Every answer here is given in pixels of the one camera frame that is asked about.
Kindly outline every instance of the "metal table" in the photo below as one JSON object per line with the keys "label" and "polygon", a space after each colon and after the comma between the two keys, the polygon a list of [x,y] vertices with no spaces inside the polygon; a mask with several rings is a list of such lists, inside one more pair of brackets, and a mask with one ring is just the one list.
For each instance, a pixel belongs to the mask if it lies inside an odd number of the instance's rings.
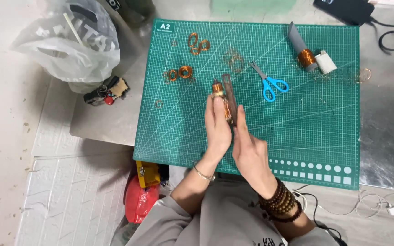
{"label": "metal table", "polygon": [[[166,19],[190,21],[246,21],[264,23],[329,24],[341,23],[317,10],[309,1],[294,0],[290,11],[261,10],[247,16],[247,11],[216,9],[210,1],[164,0],[155,3],[158,16]],[[376,8],[373,16],[380,22],[394,24],[394,8]],[[371,78],[361,84],[361,164],[360,184],[394,189],[394,53],[384,54],[378,47],[379,36],[390,28],[369,25],[360,28],[361,68],[372,71]],[[123,76],[131,90],[123,101],[112,106],[91,106],[79,95],[74,110],[70,133],[74,136],[134,145],[139,107],[144,84],[145,65],[149,46],[150,27],[134,30],[139,39],[140,55],[122,53],[114,74]],[[394,36],[384,39],[394,47]]]}

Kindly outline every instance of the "person's right hand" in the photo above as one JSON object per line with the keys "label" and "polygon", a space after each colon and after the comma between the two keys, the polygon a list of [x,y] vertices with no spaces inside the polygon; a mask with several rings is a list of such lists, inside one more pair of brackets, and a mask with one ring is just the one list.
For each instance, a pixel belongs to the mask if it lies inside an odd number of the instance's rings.
{"label": "person's right hand", "polygon": [[267,142],[249,134],[246,114],[238,106],[237,126],[233,128],[232,156],[241,175],[264,199],[270,199],[276,191],[277,181],[268,166]]}

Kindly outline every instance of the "black power bank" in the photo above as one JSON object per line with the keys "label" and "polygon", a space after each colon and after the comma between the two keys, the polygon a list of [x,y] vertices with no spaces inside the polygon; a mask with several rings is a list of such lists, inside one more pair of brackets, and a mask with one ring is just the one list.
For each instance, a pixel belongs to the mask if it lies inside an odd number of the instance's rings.
{"label": "black power bank", "polygon": [[348,25],[363,25],[370,21],[375,6],[366,0],[315,0],[314,6]]}

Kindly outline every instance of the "scissors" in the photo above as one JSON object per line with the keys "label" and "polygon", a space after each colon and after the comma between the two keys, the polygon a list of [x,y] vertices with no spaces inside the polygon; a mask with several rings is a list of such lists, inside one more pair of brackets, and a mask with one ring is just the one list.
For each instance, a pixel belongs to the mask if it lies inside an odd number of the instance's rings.
{"label": "scissors", "polygon": [[[256,72],[261,76],[262,79],[262,83],[264,84],[264,90],[262,91],[262,95],[264,96],[264,98],[268,101],[268,102],[272,102],[275,100],[275,92],[273,91],[273,89],[270,87],[269,83],[272,84],[274,87],[276,87],[276,89],[278,89],[278,91],[280,92],[287,92],[288,91],[288,84],[287,82],[283,81],[283,80],[279,80],[279,79],[273,79],[267,75],[265,75],[263,72],[261,72],[261,70],[259,69],[258,65],[255,64],[254,61],[252,61],[251,63],[249,63],[250,66],[252,66],[254,68],[254,70],[256,70]],[[282,83],[285,86],[285,89],[282,89],[281,87],[279,87],[276,83]],[[271,98],[268,98],[266,95],[266,91],[269,91],[271,94]]]}

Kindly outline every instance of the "sleeve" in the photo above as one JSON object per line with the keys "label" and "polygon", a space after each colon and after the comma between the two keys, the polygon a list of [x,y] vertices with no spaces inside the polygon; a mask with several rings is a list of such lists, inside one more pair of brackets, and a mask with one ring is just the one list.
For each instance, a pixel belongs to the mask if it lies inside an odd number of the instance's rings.
{"label": "sleeve", "polygon": [[289,246],[338,246],[339,244],[325,230],[315,227],[303,236],[294,238]]}
{"label": "sleeve", "polygon": [[162,198],[156,201],[126,245],[174,245],[191,221],[192,217],[171,197]]}

